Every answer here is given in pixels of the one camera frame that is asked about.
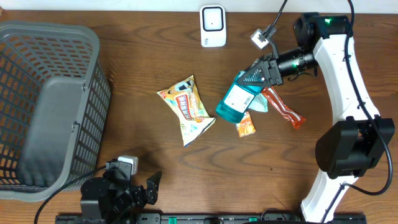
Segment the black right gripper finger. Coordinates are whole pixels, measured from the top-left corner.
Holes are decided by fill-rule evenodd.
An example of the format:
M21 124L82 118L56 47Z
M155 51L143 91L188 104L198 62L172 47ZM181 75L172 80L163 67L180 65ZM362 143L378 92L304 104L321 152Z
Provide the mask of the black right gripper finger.
M248 73L264 73L267 70L267 56L263 55L253 62L247 69Z
M238 75L237 83L242 86L270 86L263 68L252 67Z

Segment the red snack bar wrapper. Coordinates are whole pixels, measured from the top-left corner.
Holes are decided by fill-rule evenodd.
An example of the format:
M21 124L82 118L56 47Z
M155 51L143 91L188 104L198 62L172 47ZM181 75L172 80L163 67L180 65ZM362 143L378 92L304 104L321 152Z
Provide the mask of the red snack bar wrapper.
M265 88L262 90L262 95L267 99L267 101L287 120L289 121L294 129L299 129L306 118L303 117L298 112L294 111L292 108L287 106L279 94L276 92L274 87Z

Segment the teal wet wipes pack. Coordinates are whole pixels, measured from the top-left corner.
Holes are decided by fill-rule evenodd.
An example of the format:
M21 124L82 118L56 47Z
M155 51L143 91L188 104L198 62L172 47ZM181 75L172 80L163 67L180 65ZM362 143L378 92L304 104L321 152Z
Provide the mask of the teal wet wipes pack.
M249 110L257 111L260 113L268 112L267 98L262 94L258 94L248 107Z

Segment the teal mouthwash bottle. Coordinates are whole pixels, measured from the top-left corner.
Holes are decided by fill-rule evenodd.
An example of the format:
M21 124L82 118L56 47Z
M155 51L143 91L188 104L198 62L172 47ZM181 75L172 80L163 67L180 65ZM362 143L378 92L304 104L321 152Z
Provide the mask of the teal mouthwash bottle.
M264 89L262 86L239 85L237 79L242 72L236 75L227 94L216 107L216 114L230 123L239 123L253 99Z

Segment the orange Kleenex tissue pack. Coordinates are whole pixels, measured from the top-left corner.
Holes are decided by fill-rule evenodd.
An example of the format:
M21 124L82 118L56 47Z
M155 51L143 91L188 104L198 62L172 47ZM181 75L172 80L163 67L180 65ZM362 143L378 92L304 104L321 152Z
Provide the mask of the orange Kleenex tissue pack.
M244 113L242 120L236 123L236 129L240 138L254 134L256 129L248 111Z

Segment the yellow snack bag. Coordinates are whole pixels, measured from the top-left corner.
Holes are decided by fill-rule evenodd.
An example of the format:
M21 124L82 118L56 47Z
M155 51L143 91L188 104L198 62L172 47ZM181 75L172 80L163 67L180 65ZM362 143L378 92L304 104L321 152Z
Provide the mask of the yellow snack bag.
M180 122L183 145L187 147L216 121L210 117L202 103L194 76L172 85L157 94L177 115Z

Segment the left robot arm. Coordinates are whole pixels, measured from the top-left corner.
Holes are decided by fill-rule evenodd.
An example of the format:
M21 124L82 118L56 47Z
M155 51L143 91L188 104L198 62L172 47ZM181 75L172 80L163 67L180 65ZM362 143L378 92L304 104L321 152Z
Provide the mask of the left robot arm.
M147 187L132 185L138 158L121 156L108 161L101 177L91 178L81 186L82 215L77 223L126 223L133 208L144 208L157 202L162 172L147 180Z

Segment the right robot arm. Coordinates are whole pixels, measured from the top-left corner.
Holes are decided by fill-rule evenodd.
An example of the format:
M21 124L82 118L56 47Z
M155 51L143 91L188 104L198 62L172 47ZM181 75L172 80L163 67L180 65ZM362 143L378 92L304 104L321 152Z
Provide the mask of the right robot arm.
M284 77L318 67L332 108L332 127L317 141L318 174L300 204L310 223L332 221L345 192L388 156L395 126L382 118L364 85L354 51L353 20L306 12L294 22L298 48L260 58L237 79L242 86L271 87Z

